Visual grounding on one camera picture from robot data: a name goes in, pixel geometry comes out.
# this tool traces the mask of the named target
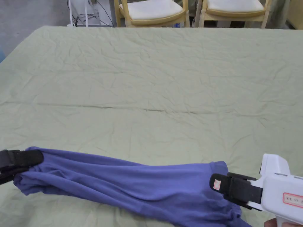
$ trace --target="bed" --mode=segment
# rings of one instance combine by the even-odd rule
[[[303,32],[42,27],[0,64],[0,149],[39,146],[148,165],[264,153],[303,173]],[[263,226],[271,216],[243,209]],[[1,226],[172,226],[67,196],[0,186]]]

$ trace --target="red tag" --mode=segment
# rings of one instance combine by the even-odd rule
[[[303,208],[303,196],[283,193],[283,203]]]
[[[215,180],[214,189],[219,191],[220,190],[220,185],[221,185],[221,181],[220,180]]]

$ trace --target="chair leg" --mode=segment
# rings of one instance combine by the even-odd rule
[[[199,27],[201,8],[202,8],[202,0],[198,0],[197,11],[195,16],[195,28]]]
[[[203,28],[204,27],[205,14],[206,14],[206,11],[201,10],[201,16],[200,16],[200,21],[199,21],[199,28]]]
[[[185,28],[189,28],[190,27],[190,24],[189,24],[189,13],[188,13],[188,11],[185,13],[184,27]]]
[[[116,22],[117,22],[117,27],[121,27],[121,15],[120,12],[116,13]]]
[[[261,28],[265,28],[266,27],[268,16],[269,16],[269,11],[266,10],[265,11],[265,15],[264,15],[264,19],[263,19],[263,22],[262,22],[262,25],[261,25]]]

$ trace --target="wooden chair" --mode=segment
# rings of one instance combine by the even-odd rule
[[[195,27],[203,27],[204,21],[245,21],[246,27],[259,21],[265,28],[270,5],[271,0],[266,0],[265,6],[259,0],[198,0]]]
[[[117,27],[121,27],[123,17],[126,27],[163,27],[181,22],[189,27],[188,0],[182,0],[183,7],[173,0],[121,2],[114,0]]]

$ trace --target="wrinkled fabric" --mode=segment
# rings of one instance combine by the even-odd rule
[[[25,194],[74,196],[168,221],[178,226],[250,226],[239,206],[212,191],[213,173],[227,174],[225,162],[147,166],[110,157],[39,149],[44,162],[18,174]]]

